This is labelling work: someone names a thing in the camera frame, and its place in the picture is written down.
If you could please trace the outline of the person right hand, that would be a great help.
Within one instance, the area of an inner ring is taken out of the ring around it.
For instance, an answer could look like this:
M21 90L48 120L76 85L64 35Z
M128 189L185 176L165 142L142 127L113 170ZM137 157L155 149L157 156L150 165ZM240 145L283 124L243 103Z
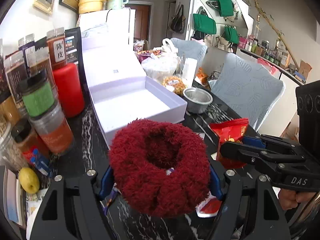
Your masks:
M309 202L313 197L314 192L300 192L281 189L278 193L279 203L284 211L294 209L299 203Z

